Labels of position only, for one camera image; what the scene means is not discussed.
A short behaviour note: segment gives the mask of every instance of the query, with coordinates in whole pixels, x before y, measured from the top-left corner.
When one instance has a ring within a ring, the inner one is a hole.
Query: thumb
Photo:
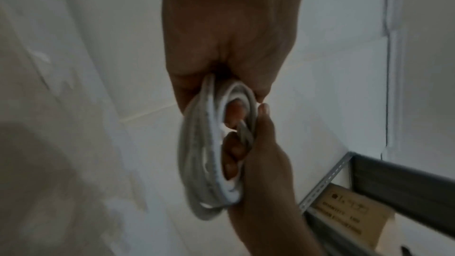
[[[268,145],[275,142],[275,125],[270,119],[270,106],[267,103],[257,108],[255,146]]]

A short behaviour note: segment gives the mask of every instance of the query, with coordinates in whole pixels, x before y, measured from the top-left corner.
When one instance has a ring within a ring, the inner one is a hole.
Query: metal shelf frame
[[[302,215],[329,255],[378,256],[330,226],[311,204],[344,167],[351,190],[382,202],[398,213],[455,238],[455,182],[451,179],[366,157],[346,155],[299,203]]]

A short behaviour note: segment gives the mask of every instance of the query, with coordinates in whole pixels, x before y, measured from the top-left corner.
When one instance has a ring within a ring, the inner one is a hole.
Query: human hand
[[[267,104],[258,108],[256,138],[251,151],[246,152],[235,133],[230,133],[223,143],[226,178],[237,174],[238,171],[233,170],[237,161],[244,161],[244,196],[228,212],[234,230],[250,252],[263,247],[259,242],[284,229],[282,225],[303,222],[295,203],[291,164],[275,141],[268,111]]]
[[[269,93],[291,50],[300,0],[163,0],[166,67],[181,111],[208,73],[237,78],[258,102]],[[234,128],[246,111],[231,103]]]

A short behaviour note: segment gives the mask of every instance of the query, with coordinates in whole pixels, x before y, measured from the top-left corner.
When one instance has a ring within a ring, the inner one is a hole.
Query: cardboard box
[[[334,227],[378,254],[401,255],[392,208],[334,184],[324,190],[312,207]]]

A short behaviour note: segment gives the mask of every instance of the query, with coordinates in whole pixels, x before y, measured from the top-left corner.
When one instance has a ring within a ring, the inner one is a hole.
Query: coiled cable
[[[210,220],[223,209],[238,203],[243,195],[242,162],[237,175],[226,180],[221,163],[221,142],[226,106],[242,101],[247,111],[237,133],[247,149],[253,145],[257,118],[256,99],[246,85],[236,80],[217,82],[213,74],[204,78],[200,93],[183,114],[178,146],[178,167],[188,204],[196,217]]]

